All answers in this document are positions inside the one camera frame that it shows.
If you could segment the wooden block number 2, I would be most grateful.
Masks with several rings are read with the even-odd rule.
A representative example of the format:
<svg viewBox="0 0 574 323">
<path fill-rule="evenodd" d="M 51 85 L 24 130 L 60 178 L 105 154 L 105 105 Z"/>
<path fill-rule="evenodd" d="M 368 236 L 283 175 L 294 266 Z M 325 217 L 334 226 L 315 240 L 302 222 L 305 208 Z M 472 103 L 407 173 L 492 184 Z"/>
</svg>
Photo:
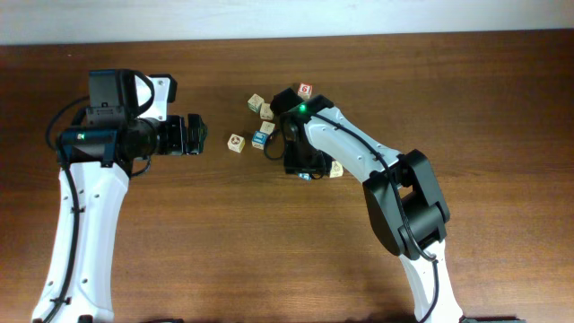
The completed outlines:
<svg viewBox="0 0 574 323">
<path fill-rule="evenodd" d="M 344 167 L 339 161 L 332 161 L 331 163 L 331 170 L 329 172 L 329 177 L 332 178 L 339 178 L 342 177 L 344 174 Z"/>
</svg>

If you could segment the wooden block blue letter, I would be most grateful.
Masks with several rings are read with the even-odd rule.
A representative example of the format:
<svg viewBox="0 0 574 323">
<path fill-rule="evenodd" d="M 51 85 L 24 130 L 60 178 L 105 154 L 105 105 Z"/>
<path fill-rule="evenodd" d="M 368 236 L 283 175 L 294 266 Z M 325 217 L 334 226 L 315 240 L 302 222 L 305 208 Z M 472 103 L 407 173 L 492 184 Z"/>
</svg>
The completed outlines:
<svg viewBox="0 0 574 323">
<path fill-rule="evenodd" d="M 268 139 L 269 134 L 261 131 L 256 131 L 252 137 L 251 143 L 252 146 L 263 150 L 265 148 L 265 142 Z"/>
</svg>

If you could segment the wooden block ring picture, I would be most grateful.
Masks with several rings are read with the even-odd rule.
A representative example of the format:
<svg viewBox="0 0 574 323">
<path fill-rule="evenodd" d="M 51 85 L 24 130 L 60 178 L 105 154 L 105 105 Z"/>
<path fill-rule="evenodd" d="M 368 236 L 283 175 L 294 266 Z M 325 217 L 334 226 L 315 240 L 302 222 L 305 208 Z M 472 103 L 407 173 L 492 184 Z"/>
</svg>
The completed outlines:
<svg viewBox="0 0 574 323">
<path fill-rule="evenodd" d="M 231 151 L 235 153 L 241 153 L 245 146 L 245 143 L 246 140 L 244 137 L 236 134 L 231 134 L 227 145 Z"/>
</svg>

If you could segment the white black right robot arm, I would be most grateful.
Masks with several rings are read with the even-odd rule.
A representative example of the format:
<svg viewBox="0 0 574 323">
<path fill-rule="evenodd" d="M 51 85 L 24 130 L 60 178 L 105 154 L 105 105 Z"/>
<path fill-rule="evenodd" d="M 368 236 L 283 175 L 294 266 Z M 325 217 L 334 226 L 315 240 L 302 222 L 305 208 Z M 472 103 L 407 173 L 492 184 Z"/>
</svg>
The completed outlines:
<svg viewBox="0 0 574 323">
<path fill-rule="evenodd" d="M 361 183 L 371 229 L 404 267 L 416 320 L 463 321 L 445 260 L 450 211 L 427 157 L 377 142 L 322 95 L 303 100 L 288 88 L 270 107 L 279 118 L 286 173 L 321 179 L 340 162 Z"/>
</svg>

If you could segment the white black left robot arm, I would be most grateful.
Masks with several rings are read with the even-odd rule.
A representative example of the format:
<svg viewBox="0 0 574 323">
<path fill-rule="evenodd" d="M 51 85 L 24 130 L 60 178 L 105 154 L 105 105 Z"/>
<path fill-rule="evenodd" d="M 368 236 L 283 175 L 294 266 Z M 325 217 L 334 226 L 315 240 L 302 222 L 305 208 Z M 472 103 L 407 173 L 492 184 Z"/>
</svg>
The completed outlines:
<svg viewBox="0 0 574 323">
<path fill-rule="evenodd" d="M 34 322 L 111 322 L 117 221 L 131 179 L 154 155 L 198 155 L 207 126 L 198 114 L 168 114 L 178 83 L 169 74 L 93 70 L 89 93 L 72 102 L 71 125 L 57 137 L 60 207 L 48 276 Z M 135 170 L 135 162 L 147 166 Z"/>
</svg>

